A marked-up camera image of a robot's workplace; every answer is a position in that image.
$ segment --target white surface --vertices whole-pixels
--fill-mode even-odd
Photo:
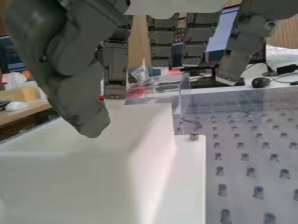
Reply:
[[[177,156],[156,224],[205,224],[206,137],[176,136]]]
[[[28,103],[25,102],[19,102],[19,101],[15,101],[15,102],[11,102],[7,107],[5,107],[5,110],[12,112],[12,111],[17,111],[17,110],[21,110],[24,108],[27,108],[29,105]]]
[[[210,37],[209,39],[206,52],[226,49],[226,44],[230,37],[230,31],[237,13],[238,13],[238,7],[222,11],[216,33],[213,37]]]
[[[150,15],[168,19],[174,13],[218,12],[228,0],[130,0],[126,15]]]
[[[61,119],[0,145],[5,224],[152,224],[176,154],[170,105],[110,109],[97,139]]]

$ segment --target gray robot arm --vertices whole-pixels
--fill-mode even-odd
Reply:
[[[109,59],[126,56],[126,3],[11,0],[7,6],[7,29],[25,65],[63,118],[88,137],[97,137],[110,122],[99,101],[102,75],[105,97],[125,97],[128,62]]]
[[[278,20],[298,12],[297,0],[245,0],[236,18],[226,53],[221,61],[217,80],[234,85],[261,49],[265,39],[274,33]]]

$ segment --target desk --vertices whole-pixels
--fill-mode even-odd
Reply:
[[[31,116],[32,114],[36,114],[52,108],[47,99],[28,102],[28,104],[29,106],[24,108],[23,110],[13,111],[13,112],[0,111],[0,127],[5,126],[13,121],[17,121]]]

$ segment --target cable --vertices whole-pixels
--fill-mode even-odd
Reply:
[[[286,75],[283,75],[282,77],[278,77],[277,79],[273,77],[273,75],[271,75],[271,72],[274,71],[273,69],[271,69],[271,67],[269,66],[269,64],[265,62],[265,64],[266,64],[266,66],[267,66],[267,74],[269,74],[269,76],[270,76],[270,78],[271,78],[271,80],[273,81],[275,81],[275,82],[279,82],[279,83],[285,83],[285,84],[290,84],[290,85],[298,85],[298,81],[291,81],[291,82],[285,82],[285,81],[279,81],[278,79],[281,79],[281,78],[283,78],[283,77],[286,77],[286,76],[289,76],[289,75],[291,75],[291,74],[286,74]],[[295,70],[297,70],[297,68],[298,68],[298,66],[297,65],[289,65],[289,66],[283,66],[283,67],[281,67],[281,68],[278,68],[278,70],[279,70],[279,72],[281,72],[281,74],[285,72],[285,73],[287,73],[287,72],[294,72]]]
[[[246,70],[249,70],[254,65],[257,65],[257,64],[250,65],[250,66],[244,70],[244,72],[245,72]]]

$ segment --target hole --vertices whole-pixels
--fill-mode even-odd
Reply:
[[[246,177],[255,177],[255,169],[254,168],[248,168]]]
[[[263,199],[263,188],[262,187],[254,187],[254,198]]]
[[[216,142],[216,143],[214,143],[214,149],[218,149],[220,147],[221,147],[220,142]]]
[[[249,154],[248,153],[242,153],[241,160],[242,161],[249,161]]]
[[[294,201],[298,201],[298,189],[294,190],[294,197],[293,197],[293,200],[294,200]]]
[[[278,155],[277,154],[271,154],[270,155],[270,161],[279,162],[278,161]]]
[[[216,160],[222,160],[221,153],[216,153]]]
[[[275,224],[277,222],[277,218],[275,215],[273,215],[271,213],[266,213],[263,216],[263,224]]]
[[[242,142],[238,142],[237,149],[244,149],[244,147],[245,147],[244,143]]]
[[[255,138],[263,138],[262,133],[258,133],[257,136],[255,136]]]
[[[221,210],[221,223],[222,224],[232,224],[232,221],[230,221],[230,210],[229,209],[222,209]]]
[[[297,143],[295,142],[291,142],[289,148],[290,149],[297,149]]]
[[[279,178],[290,180],[290,171],[287,169],[281,169]]]
[[[281,133],[281,138],[287,138],[287,133]]]
[[[222,197],[228,196],[228,189],[225,184],[218,185],[218,195]]]
[[[269,142],[263,142],[262,148],[263,148],[263,149],[270,149],[270,144],[269,144]]]
[[[222,166],[218,166],[217,167],[217,176],[224,176],[224,175],[225,175],[224,167]]]

